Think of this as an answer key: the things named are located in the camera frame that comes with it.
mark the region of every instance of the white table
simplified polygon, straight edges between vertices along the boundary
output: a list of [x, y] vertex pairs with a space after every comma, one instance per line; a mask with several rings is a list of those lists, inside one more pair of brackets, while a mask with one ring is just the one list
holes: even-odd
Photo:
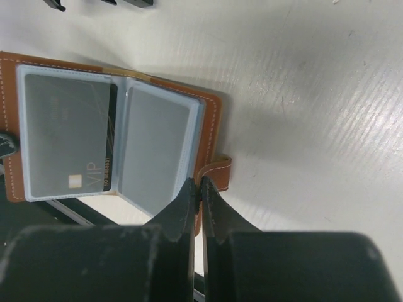
[[[64, 0], [61, 13], [2, 0], [0, 49], [221, 92], [218, 150], [234, 158], [223, 197], [265, 230], [369, 235], [403, 291], [401, 1], [118, 3]], [[119, 223], [147, 220], [122, 200], [86, 202]]]

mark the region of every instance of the white surface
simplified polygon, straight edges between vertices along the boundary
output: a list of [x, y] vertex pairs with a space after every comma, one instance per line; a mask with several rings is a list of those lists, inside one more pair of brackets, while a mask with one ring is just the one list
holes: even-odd
[[[1, 0], [0, 48], [222, 92], [219, 150], [234, 157], [224, 198], [267, 230], [369, 235], [402, 290], [403, 3], [335, 2], [64, 0], [60, 13]], [[143, 222], [117, 201], [90, 204]]]

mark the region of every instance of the card chip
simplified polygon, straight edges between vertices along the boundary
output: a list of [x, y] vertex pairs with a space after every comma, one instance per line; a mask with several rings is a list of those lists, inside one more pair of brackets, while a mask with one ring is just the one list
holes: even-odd
[[82, 175], [69, 175], [69, 188], [78, 189], [80, 187], [82, 187]]

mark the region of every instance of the tabletop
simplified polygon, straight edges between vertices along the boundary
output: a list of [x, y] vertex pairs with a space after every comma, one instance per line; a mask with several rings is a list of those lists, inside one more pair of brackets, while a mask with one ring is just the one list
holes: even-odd
[[[403, 2], [1, 1], [0, 49], [135, 69], [223, 98], [225, 200], [263, 230], [368, 235], [403, 291]], [[121, 224], [146, 215], [86, 198]], [[197, 239], [196, 271], [202, 272]]]

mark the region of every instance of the card holder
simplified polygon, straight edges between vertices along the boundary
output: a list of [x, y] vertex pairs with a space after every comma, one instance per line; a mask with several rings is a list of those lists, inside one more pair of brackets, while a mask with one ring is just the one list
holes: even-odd
[[228, 188], [231, 159], [215, 155], [222, 105], [214, 94], [6, 52], [0, 84], [0, 128], [21, 141], [3, 160], [12, 202], [117, 194], [154, 215], [187, 177]]

